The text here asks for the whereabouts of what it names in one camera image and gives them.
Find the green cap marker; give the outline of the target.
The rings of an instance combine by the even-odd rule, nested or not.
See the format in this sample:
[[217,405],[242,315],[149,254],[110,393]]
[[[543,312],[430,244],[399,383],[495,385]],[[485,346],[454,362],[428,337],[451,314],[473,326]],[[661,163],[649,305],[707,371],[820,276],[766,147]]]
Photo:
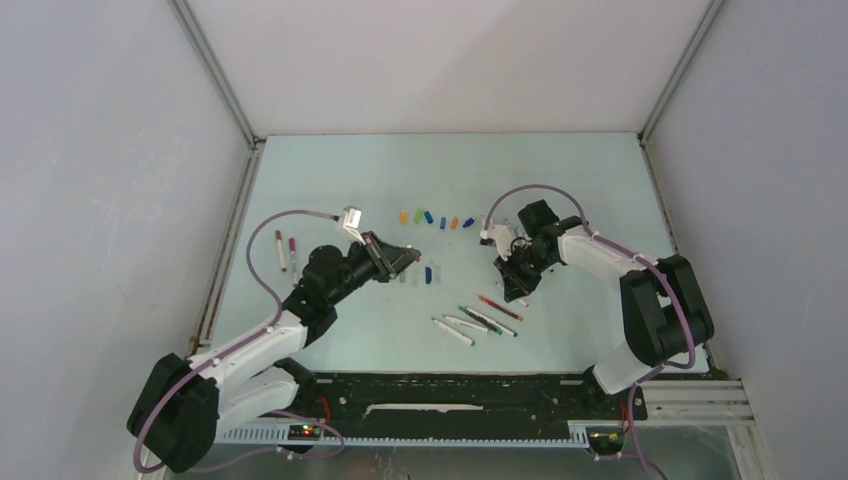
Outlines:
[[443,321],[441,321],[437,318],[432,318],[432,321],[440,329],[447,332],[449,335],[453,336],[454,338],[458,339],[463,344],[465,344],[467,346],[474,346],[475,345],[475,341],[471,337],[461,333],[460,331],[456,330],[455,328],[449,326],[447,323],[445,323],[445,322],[443,322]]

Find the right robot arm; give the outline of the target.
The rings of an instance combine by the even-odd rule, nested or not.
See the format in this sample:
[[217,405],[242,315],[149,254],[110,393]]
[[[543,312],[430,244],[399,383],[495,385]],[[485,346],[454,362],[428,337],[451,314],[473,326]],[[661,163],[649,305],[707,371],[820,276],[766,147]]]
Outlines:
[[483,245],[497,250],[494,266],[507,302],[532,294],[545,271],[575,266],[619,294],[623,342],[584,374],[585,411],[606,418],[622,403],[621,392],[711,339],[714,323],[691,263],[680,255],[657,258],[633,252],[588,228],[579,216],[558,217],[546,201],[520,210],[524,233],[486,219]]

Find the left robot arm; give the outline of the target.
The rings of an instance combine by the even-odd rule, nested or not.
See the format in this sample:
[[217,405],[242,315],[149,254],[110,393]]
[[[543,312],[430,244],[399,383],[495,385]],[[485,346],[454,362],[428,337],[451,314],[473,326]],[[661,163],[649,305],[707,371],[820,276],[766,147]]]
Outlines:
[[342,252],[314,249],[301,279],[271,317],[228,343],[188,359],[170,353],[152,367],[127,420],[139,473],[194,467],[222,434],[274,410],[304,416],[315,388],[279,362],[307,348],[336,321],[337,304],[370,281],[388,283],[421,253],[365,232]]

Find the orange red gel pen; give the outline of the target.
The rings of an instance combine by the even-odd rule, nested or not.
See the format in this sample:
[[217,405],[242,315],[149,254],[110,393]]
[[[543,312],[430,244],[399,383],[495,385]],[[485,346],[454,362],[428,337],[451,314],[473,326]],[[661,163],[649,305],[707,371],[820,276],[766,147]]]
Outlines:
[[478,298],[479,301],[481,301],[485,305],[489,306],[490,308],[497,310],[498,312],[502,313],[503,315],[506,315],[506,316],[518,321],[518,322],[524,321],[523,316],[521,316],[518,313],[498,304],[497,302],[493,301],[492,299],[490,299],[490,298],[488,298],[484,295],[479,295],[479,294],[477,294],[476,297]]

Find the maroon pen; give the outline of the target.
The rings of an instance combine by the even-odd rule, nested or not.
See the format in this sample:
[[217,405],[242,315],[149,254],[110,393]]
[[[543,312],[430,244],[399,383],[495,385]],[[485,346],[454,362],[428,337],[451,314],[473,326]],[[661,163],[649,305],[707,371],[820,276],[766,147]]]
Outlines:
[[284,242],[284,239],[283,239],[283,236],[282,236],[282,233],[281,233],[280,230],[276,230],[274,232],[274,235],[275,235],[276,250],[277,250],[280,270],[283,273],[286,273],[288,271],[288,265],[287,265],[287,261],[286,261],[285,242]]

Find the purple pen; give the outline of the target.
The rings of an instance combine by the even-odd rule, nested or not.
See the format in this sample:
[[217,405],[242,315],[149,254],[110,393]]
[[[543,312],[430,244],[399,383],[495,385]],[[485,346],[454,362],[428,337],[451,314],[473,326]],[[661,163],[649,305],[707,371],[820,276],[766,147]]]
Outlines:
[[292,273],[293,284],[296,285],[299,280],[299,273],[297,268],[297,243],[294,237],[290,237],[288,239],[288,249],[290,258],[290,271]]

